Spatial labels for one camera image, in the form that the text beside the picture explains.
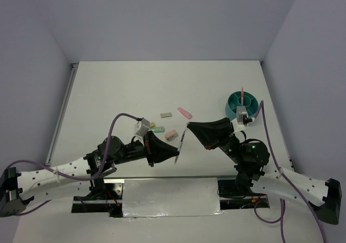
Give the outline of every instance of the light pink eraser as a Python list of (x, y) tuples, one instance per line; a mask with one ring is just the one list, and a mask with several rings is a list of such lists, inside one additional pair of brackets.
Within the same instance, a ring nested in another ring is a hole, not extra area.
[(166, 140), (170, 141), (170, 140), (174, 139), (174, 138), (177, 137), (177, 136), (178, 136), (177, 131), (176, 131), (176, 130), (172, 130), (172, 131), (166, 133), (165, 136), (164, 136), (164, 138), (165, 138)]
[(180, 112), (182, 115), (184, 115), (186, 118), (191, 119), (192, 114), (189, 113), (188, 111), (184, 110), (183, 108), (179, 107), (178, 112)]

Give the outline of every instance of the white table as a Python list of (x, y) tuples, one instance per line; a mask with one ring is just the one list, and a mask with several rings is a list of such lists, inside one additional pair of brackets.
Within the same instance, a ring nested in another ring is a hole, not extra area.
[[(225, 117), (228, 96), (240, 90), (264, 100), (269, 134), (281, 166), (290, 168), (287, 149), (257, 61), (81, 62), (72, 87), (54, 150), (52, 165), (60, 165), (96, 149), (107, 136), (113, 117), (126, 112), (145, 117), (167, 131), (182, 133), (188, 121), (176, 109), (193, 115), (191, 121), (210, 122)], [(162, 112), (172, 118), (161, 119)], [(114, 135), (128, 143), (134, 121), (122, 117)], [(248, 138), (265, 143), (262, 118), (246, 130)], [(164, 133), (157, 133), (163, 139)], [(170, 142), (177, 146), (179, 139)], [(234, 163), (221, 150), (206, 151), (187, 133), (177, 165), (174, 160), (149, 167), (146, 159), (118, 166), (112, 177), (236, 175)], [(265, 170), (273, 168), (272, 160)], [(280, 214), (277, 199), (264, 218)], [(253, 210), (229, 210), (209, 217), (111, 219), (107, 215), (71, 214), (72, 199), (55, 200), (22, 217), (14, 239), (27, 242), (281, 242), (279, 225), (257, 220)], [(288, 242), (322, 242), (307, 208), (288, 203), (284, 222)]]

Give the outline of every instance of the purple cable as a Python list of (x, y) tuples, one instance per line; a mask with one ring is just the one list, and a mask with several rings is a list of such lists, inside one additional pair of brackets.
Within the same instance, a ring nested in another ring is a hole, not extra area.
[[(262, 110), (263, 124), (264, 124), (264, 129), (265, 129), (265, 135), (266, 135), (267, 141), (268, 141), (269, 150), (270, 150), (270, 153), (271, 153), (271, 156), (272, 156), (272, 159), (273, 159), (273, 161), (275, 163), (276, 168), (278, 169), (278, 171), (280, 171), (281, 168), (280, 168), (280, 166), (279, 166), (279, 164), (278, 164), (278, 162), (277, 162), (277, 160), (275, 158), (274, 152), (272, 150), (270, 138), (269, 138), (269, 132), (268, 132), (268, 127), (267, 127), (267, 121), (265, 119), (264, 102), (263, 101), (261, 101), (260, 104), (259, 104), (258, 110), (257, 110), (257, 112), (254, 115), (255, 118), (258, 116), (258, 114), (260, 113), (261, 110)], [(296, 190), (296, 192), (300, 195), (300, 197), (306, 203), (307, 207), (309, 208), (309, 210), (311, 211), (312, 215), (314, 216), (314, 218), (316, 220), (318, 228), (320, 229), (320, 232), (321, 232), (321, 235), (322, 235), (322, 238), (323, 238), (323, 242), (327, 243), (327, 236), (325, 234), (323, 226), (322, 226), (320, 220), (318, 219), (315, 211), (312, 209), (311, 205), (309, 204), (309, 201), (306, 199), (306, 197), (301, 193), (301, 191), (292, 183), (292, 181), (284, 173), (282, 173), (281, 175), (294, 188), (294, 190)]]
[(280, 205), (281, 205), (281, 217), (280, 217), (281, 239), (282, 239), (282, 243), (286, 243), (285, 236), (283, 234), (283, 216), (285, 215), (285, 209), (286, 209), (285, 200), (280, 199)]
[(254, 207), (254, 211), (255, 211), (255, 215), (263, 222), (265, 223), (269, 223), (269, 224), (275, 224), (275, 223), (278, 223), (279, 221), (282, 220), (283, 218), (283, 214), (285, 214), (285, 210), (286, 210), (286, 203), (284, 200), (280, 199), (280, 204), (281, 204), (281, 216), (277, 219), (277, 220), (273, 220), (273, 221), (269, 221), (269, 220), (265, 220), (263, 219), (262, 217), (260, 217), (257, 213), (257, 206), (259, 203), (265, 201), (265, 199), (261, 199), (259, 201), (257, 201), (257, 203), (255, 204), (255, 207)]
[[(127, 113), (120, 113), (120, 114), (118, 114), (118, 115), (114, 118), (114, 120), (113, 120), (113, 122), (112, 122), (112, 124), (110, 125), (110, 128), (109, 128), (109, 132), (108, 132), (108, 137), (107, 137), (106, 147), (105, 147), (105, 150), (104, 150), (103, 159), (102, 159), (101, 165), (100, 165), (100, 167), (99, 167), (99, 169), (98, 169), (98, 171), (97, 171), (96, 174), (94, 174), (94, 175), (93, 175), (92, 177), (90, 177), (90, 178), (73, 177), (73, 176), (71, 176), (71, 175), (64, 174), (64, 173), (62, 173), (62, 172), (60, 172), (60, 171), (57, 171), (57, 174), (58, 174), (59, 176), (61, 175), (62, 177), (69, 178), (69, 179), (72, 179), (72, 180), (77, 180), (77, 181), (91, 181), (91, 180), (94, 180), (94, 179), (98, 178), (99, 175), (102, 173), (103, 167), (104, 167), (104, 165), (105, 165), (105, 163), (106, 163), (106, 160), (107, 160), (107, 154), (108, 154), (108, 149), (109, 149), (109, 143), (110, 143), (110, 140), (111, 140), (111, 136), (112, 136), (112, 131), (113, 131), (113, 128), (114, 128), (114, 124), (115, 124), (115, 122), (117, 121), (117, 119), (118, 119), (120, 116), (126, 116), (126, 117), (132, 118), (132, 119), (134, 119), (134, 120), (138, 120), (138, 121), (140, 120), (140, 118), (137, 118), (137, 117), (135, 117), (135, 116), (129, 115), (129, 114), (127, 114)], [(40, 167), (40, 168), (42, 168), (42, 169), (48, 170), (48, 171), (50, 171), (50, 172), (52, 172), (52, 173), (55, 172), (54, 169), (51, 169), (50, 167), (47, 167), (47, 166), (45, 166), (45, 165), (42, 165), (42, 164), (39, 163), (39, 162), (31, 161), (31, 160), (17, 160), (17, 161), (14, 161), (13, 163), (11, 163), (7, 168), (10, 168), (11, 166), (13, 166), (13, 165), (15, 165), (15, 164), (17, 164), (17, 163), (29, 163), (29, 164), (36, 165), (36, 166), (38, 166), (38, 167)]]
[(30, 213), (34, 212), (35, 210), (40, 209), (43, 205), (45, 205), (45, 204), (47, 204), (49, 202), (50, 202), (50, 200), (49, 201), (44, 201), (43, 203), (41, 203), (37, 207), (33, 208), (32, 210), (29, 210), (29, 211), (24, 212), (24, 213), (16, 214), (16, 216), (24, 216), (24, 215), (30, 214)]

